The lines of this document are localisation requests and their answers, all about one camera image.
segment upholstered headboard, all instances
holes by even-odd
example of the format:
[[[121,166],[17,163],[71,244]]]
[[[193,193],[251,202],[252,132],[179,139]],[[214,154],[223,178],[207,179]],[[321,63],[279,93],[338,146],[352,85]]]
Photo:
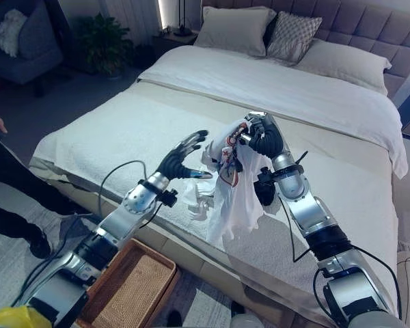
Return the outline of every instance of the upholstered headboard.
[[[392,63],[384,81],[392,98],[410,74],[410,14],[363,2],[341,0],[202,0],[202,7],[246,8],[264,5],[276,12],[322,17],[316,38],[347,44]]]

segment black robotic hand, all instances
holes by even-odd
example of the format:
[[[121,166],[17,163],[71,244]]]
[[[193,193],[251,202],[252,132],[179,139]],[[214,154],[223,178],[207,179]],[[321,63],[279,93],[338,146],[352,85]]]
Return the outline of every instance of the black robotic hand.
[[[270,159],[274,159],[281,154],[284,142],[273,118],[269,114],[248,114],[246,119],[251,122],[249,147]]]
[[[211,173],[189,169],[182,164],[188,154],[200,148],[198,143],[204,141],[207,134],[208,131],[206,130],[191,133],[187,138],[176,145],[175,148],[170,150],[156,171],[164,175],[169,180],[175,178],[212,178],[213,175]]]

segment green plant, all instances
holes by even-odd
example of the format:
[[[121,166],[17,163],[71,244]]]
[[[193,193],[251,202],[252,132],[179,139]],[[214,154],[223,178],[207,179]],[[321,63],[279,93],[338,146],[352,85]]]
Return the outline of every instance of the green plant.
[[[77,22],[79,39],[87,63],[98,72],[109,76],[131,63],[133,43],[124,39],[128,28],[122,28],[113,17],[83,17]]]

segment gray patterned pillow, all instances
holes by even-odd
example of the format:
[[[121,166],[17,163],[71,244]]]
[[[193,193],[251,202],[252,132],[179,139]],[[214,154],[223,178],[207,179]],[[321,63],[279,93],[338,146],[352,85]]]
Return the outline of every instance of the gray patterned pillow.
[[[321,23],[321,17],[300,17],[279,12],[272,40],[267,47],[267,57],[297,64],[310,47]]]

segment woven basket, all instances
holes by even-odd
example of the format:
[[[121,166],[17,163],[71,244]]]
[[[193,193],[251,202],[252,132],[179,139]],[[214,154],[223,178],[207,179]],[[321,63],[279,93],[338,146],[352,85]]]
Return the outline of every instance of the woven basket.
[[[147,327],[180,276],[176,264],[132,239],[88,290],[82,328]]]

